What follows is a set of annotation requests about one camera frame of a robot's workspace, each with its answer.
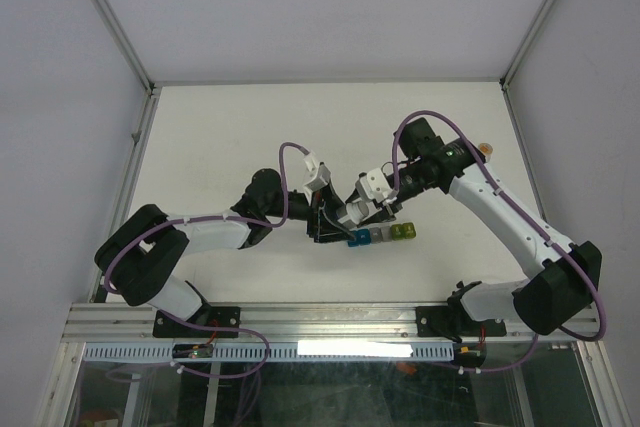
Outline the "multicolour weekly pill organizer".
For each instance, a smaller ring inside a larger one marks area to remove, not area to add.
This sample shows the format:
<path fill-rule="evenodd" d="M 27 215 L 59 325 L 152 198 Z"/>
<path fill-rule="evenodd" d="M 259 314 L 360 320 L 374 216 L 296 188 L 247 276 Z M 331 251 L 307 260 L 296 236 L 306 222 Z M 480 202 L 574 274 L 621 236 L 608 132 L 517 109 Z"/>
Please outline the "multicolour weekly pill organizer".
<path fill-rule="evenodd" d="M 357 229 L 346 243 L 348 247 L 353 248 L 411 240 L 416 236 L 416 228 L 412 222 L 393 223 Z"/>

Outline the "white blue pill bottle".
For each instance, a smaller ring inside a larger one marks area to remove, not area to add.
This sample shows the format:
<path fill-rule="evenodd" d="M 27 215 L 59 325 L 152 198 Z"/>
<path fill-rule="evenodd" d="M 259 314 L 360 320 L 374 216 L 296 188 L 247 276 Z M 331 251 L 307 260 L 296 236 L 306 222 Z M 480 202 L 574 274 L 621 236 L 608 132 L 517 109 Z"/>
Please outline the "white blue pill bottle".
<path fill-rule="evenodd" d="M 361 225 L 372 213 L 372 203 L 359 199 L 340 207 L 337 210 L 336 219 L 340 225 L 351 230 Z"/>

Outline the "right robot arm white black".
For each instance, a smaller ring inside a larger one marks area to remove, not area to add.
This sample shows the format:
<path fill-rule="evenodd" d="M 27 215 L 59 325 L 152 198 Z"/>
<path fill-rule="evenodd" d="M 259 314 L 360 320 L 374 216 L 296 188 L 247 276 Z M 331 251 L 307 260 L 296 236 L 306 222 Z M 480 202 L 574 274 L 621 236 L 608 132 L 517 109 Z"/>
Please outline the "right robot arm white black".
<path fill-rule="evenodd" d="M 435 332 L 456 339 L 488 320 L 519 320 L 538 335 L 568 333 L 566 322 L 587 307 L 598 316 L 595 341 L 606 331 L 598 283 L 602 254 L 576 244 L 513 196 L 491 170 L 488 154 L 464 135 L 445 143 L 425 118 L 405 120 L 394 134 L 392 172 L 360 175 L 338 215 L 348 230 L 394 217 L 402 204 L 439 189 L 469 209 L 501 241 L 523 271 L 520 281 L 458 283 L 445 310 L 429 318 Z"/>

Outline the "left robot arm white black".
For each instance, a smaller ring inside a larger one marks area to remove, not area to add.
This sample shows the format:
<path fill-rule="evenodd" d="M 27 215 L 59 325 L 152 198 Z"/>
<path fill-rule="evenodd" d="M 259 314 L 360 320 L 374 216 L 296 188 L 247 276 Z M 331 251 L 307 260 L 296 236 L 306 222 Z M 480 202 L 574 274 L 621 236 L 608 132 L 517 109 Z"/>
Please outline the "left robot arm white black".
<path fill-rule="evenodd" d="M 160 311 L 164 324 L 198 335 L 219 316 L 191 283 L 178 279 L 178 262 L 192 254 L 257 246 L 287 220 L 303 221 L 317 243 L 353 241 L 366 212 L 336 194 L 324 166 L 311 171 L 303 191 L 290 191 L 284 174 L 257 171 L 228 210 L 195 218 L 171 216 L 155 204 L 140 207 L 97 250 L 104 287 L 133 307 Z"/>

